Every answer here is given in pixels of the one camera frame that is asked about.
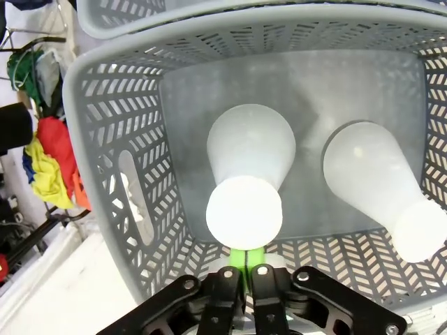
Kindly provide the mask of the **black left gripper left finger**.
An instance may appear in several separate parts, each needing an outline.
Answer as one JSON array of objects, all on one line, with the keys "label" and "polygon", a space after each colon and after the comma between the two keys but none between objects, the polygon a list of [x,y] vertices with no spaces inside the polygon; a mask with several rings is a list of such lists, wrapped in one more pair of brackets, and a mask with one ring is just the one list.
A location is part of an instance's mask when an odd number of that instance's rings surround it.
[{"label": "black left gripper left finger", "polygon": [[183,275],[100,334],[231,334],[244,314],[247,253],[233,249],[200,280]]}]

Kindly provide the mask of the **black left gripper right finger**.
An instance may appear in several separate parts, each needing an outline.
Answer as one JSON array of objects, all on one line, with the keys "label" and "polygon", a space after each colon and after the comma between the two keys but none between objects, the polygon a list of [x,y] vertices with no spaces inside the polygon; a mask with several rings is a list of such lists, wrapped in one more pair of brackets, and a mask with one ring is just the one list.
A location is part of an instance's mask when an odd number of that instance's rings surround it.
[{"label": "black left gripper right finger", "polygon": [[245,253],[245,274],[257,334],[296,334],[294,317],[324,334],[405,334],[406,320],[327,276],[304,266],[289,273],[263,249]]}]

